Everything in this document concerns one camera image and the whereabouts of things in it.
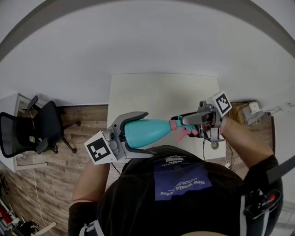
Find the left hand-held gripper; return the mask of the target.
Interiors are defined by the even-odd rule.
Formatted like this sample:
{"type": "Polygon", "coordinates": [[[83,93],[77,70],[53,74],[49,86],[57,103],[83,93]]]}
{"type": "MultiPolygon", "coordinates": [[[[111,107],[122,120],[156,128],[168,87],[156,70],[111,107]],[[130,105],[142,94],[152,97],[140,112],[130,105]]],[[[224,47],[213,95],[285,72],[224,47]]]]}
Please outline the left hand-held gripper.
{"type": "Polygon", "coordinates": [[[127,163],[130,159],[145,159],[155,156],[152,149],[131,148],[127,143],[121,143],[119,134],[125,133],[127,123],[144,119],[148,112],[129,112],[119,115],[112,126],[105,131],[99,131],[84,145],[95,165],[107,163],[127,163]]]}

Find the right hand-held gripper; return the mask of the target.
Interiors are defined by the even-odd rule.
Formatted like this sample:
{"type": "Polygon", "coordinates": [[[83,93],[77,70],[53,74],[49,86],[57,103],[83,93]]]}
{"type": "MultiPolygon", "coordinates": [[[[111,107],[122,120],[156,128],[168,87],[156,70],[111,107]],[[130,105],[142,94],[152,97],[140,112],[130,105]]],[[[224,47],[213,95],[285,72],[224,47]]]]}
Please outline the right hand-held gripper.
{"type": "Polygon", "coordinates": [[[216,113],[216,118],[224,117],[230,110],[232,105],[228,100],[225,92],[220,92],[208,100],[203,100],[200,102],[198,112],[190,112],[182,115],[177,115],[171,118],[171,120],[180,120],[182,125],[198,125],[198,137],[204,138],[210,142],[221,142],[224,139],[220,138],[219,124],[216,121],[216,127],[206,130],[204,124],[209,123],[207,120],[207,115],[210,113],[216,113]]]}

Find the person's right hand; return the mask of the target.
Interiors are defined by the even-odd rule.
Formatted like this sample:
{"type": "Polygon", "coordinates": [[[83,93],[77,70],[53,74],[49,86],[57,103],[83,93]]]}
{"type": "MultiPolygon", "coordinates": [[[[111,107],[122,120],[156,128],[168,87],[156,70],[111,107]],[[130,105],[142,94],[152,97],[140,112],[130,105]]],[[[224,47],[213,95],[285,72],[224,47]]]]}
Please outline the person's right hand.
{"type": "Polygon", "coordinates": [[[209,121],[209,123],[203,125],[203,128],[206,129],[206,130],[209,130],[210,128],[215,128],[216,127],[216,121],[218,122],[219,126],[219,133],[222,135],[224,129],[225,129],[225,126],[226,126],[226,123],[227,121],[229,120],[229,118],[227,116],[224,116],[222,118],[216,118],[216,113],[210,113],[209,115],[207,115],[207,120],[209,121]]]}

